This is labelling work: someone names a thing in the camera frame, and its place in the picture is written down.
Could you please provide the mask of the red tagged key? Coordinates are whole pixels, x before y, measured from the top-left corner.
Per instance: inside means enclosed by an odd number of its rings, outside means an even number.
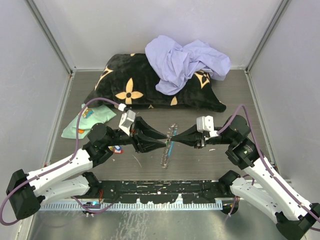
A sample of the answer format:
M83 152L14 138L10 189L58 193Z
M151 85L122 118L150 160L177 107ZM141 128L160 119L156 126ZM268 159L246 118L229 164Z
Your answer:
M119 145L109 146L108 148L115 154L122 154L123 153L123 149Z

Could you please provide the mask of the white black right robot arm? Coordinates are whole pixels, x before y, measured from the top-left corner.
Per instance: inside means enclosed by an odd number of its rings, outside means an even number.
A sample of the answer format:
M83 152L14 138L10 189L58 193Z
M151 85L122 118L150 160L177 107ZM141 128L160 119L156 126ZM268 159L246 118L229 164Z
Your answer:
M281 177L258 144L248 138L249 133L251 128L243 116L229 117L222 128L214 127L212 116L203 116L197 118L196 125L173 136L172 141L195 149L227 145L227 158L261 188L230 170L218 180L220 193L243 198L267 215L287 240L300 240L320 219L320 205L310 203Z

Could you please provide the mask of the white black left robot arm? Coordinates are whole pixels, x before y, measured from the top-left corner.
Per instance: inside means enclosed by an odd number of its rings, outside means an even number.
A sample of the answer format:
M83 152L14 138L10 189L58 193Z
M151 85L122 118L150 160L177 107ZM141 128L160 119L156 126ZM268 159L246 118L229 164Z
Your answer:
M91 169L105 163L112 155L111 146L132 145L137 153L148 153L166 147L166 135L149 126L142 117L122 115L119 128L96 123L88 134L88 143L75 153L38 170L15 171L6 189L16 220L35 214L52 201L86 195L95 198L100 183Z

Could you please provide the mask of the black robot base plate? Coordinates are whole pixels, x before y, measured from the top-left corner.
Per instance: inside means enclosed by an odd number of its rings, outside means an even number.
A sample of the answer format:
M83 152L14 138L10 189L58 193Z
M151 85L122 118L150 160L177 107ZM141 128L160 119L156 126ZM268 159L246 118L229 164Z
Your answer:
M75 197L122 204L172 204L182 197L183 204L208 204L233 200L235 195L215 180L103 180L93 190Z

